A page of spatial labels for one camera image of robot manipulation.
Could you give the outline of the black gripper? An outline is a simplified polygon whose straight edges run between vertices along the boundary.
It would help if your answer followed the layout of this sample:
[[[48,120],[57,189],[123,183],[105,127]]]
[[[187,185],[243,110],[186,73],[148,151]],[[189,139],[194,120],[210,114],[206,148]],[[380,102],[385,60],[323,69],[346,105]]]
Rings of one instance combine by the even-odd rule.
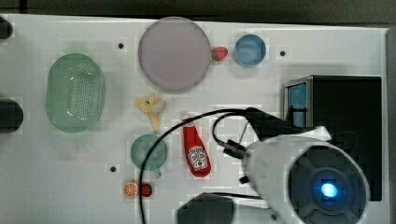
[[[260,141],[281,134],[303,133],[304,129],[291,125],[285,120],[279,119],[255,107],[245,110],[245,118],[252,126]]]

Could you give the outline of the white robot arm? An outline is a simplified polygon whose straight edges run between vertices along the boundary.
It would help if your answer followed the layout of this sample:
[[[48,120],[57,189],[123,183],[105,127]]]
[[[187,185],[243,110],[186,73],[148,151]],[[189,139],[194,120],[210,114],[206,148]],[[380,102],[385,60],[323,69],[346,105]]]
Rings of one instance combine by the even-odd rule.
[[[359,165],[326,127],[302,129],[250,107],[259,140],[242,159],[250,186],[286,224],[363,224],[370,190]]]

